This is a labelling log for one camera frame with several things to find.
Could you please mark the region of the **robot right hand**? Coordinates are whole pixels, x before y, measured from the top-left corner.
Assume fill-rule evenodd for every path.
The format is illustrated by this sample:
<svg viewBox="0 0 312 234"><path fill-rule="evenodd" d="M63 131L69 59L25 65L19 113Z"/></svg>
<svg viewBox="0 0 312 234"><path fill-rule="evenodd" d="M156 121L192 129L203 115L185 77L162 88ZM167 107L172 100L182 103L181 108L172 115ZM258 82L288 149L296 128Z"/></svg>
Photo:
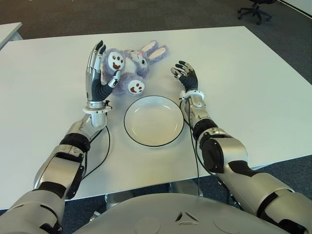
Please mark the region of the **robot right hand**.
<svg viewBox="0 0 312 234"><path fill-rule="evenodd" d="M179 60L175 67L171 68L171 73L182 83L186 92L198 89L198 79L195 70L189 63Z"/></svg>

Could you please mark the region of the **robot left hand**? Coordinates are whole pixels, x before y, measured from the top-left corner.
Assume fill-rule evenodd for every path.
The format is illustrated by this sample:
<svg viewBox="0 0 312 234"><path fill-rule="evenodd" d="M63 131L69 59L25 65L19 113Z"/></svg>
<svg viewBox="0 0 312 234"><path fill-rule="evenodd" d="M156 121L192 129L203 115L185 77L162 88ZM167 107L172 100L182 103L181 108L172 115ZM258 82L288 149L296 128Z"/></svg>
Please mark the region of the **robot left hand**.
<svg viewBox="0 0 312 234"><path fill-rule="evenodd" d="M104 101L120 80L121 71L116 70L106 84L101 83L101 59L106 45L101 40L92 49L86 67L85 89L88 102Z"/></svg>

